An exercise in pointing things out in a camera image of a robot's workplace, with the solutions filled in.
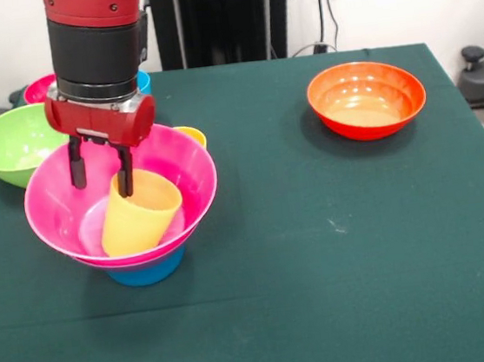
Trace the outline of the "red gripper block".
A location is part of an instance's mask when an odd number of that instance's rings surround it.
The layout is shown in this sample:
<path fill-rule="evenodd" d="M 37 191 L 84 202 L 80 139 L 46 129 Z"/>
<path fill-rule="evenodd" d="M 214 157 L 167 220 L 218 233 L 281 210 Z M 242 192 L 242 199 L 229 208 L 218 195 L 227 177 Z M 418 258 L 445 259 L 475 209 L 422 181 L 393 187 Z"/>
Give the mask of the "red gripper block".
<path fill-rule="evenodd" d="M 44 107 L 50 126 L 70 138 L 68 153 L 72 185 L 81 190 L 86 188 L 81 146 L 84 138 L 96 138 L 101 143 L 114 145 L 121 165 L 117 172 L 118 193 L 124 198 L 132 196 L 133 156 L 129 147 L 140 145 L 148 137 L 156 115 L 154 97 L 137 94 L 128 101 L 107 104 L 48 97 Z"/>

